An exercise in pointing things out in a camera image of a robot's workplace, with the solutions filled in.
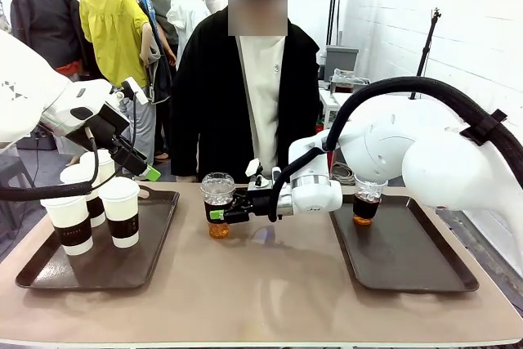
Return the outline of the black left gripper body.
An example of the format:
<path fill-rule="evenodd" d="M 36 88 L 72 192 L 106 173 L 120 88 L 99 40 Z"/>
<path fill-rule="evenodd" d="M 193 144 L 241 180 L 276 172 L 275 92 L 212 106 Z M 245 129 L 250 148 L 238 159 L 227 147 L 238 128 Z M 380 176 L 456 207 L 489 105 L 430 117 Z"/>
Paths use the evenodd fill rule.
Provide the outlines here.
<path fill-rule="evenodd" d="M 85 128 L 90 128 L 96 147 L 108 150 L 115 163 L 136 176 L 143 175 L 148 170 L 145 156 L 132 147 L 129 138 L 122 136 L 130 126 L 129 121 L 111 105 L 104 103 L 98 114 L 85 106 L 73 108 L 70 113 L 79 125 L 65 134 L 67 139 L 92 151 L 92 144 L 85 133 Z"/>

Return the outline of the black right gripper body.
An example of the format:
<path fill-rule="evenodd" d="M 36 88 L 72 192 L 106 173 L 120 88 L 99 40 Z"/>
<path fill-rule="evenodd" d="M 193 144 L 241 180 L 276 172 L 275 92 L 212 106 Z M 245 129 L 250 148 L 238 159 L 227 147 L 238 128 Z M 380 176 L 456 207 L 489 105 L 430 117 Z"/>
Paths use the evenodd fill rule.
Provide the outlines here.
<path fill-rule="evenodd" d="M 256 187 L 249 185 L 247 188 L 247 204 L 246 212 L 262 217 L 268 216 L 270 219 L 282 219 L 283 215 L 276 212 L 273 216 L 270 215 L 270 195 L 272 186 Z"/>

